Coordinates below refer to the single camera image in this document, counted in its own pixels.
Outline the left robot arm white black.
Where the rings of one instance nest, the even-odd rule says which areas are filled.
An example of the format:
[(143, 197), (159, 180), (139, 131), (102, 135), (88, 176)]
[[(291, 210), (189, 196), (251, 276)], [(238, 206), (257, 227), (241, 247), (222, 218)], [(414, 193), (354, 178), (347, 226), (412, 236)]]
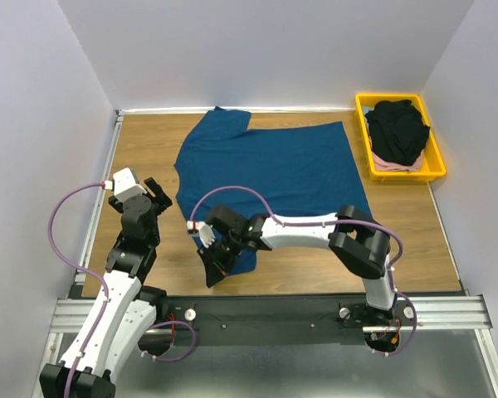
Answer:
[(164, 291), (144, 286), (160, 244), (158, 217), (172, 201), (153, 179), (124, 168), (99, 185), (121, 215), (121, 231), (107, 256), (101, 287), (76, 340), (39, 382), (45, 397), (113, 397), (118, 375), (148, 327), (168, 315)]

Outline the blue t shirt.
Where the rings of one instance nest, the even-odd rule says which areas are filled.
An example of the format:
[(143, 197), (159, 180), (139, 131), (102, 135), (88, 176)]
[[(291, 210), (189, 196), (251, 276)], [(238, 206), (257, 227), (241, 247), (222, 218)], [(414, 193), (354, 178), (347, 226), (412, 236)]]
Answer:
[(215, 108), (179, 150), (176, 199), (185, 219), (223, 204), (245, 217), (269, 206), (280, 216), (322, 216), (369, 202), (340, 122), (250, 129), (251, 114)]

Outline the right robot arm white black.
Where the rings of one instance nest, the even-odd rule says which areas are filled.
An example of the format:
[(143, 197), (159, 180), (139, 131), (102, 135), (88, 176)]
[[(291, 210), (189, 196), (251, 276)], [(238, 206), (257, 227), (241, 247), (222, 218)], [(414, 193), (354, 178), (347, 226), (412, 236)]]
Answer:
[(206, 285), (211, 288), (235, 268), (245, 250), (272, 251), (303, 247), (333, 252), (345, 268), (363, 281), (367, 319), (385, 324), (395, 315), (396, 292), (389, 259), (396, 235), (353, 206), (323, 216), (287, 217), (256, 214), (246, 218), (224, 205), (215, 206), (205, 221), (187, 221), (188, 233), (201, 247)]

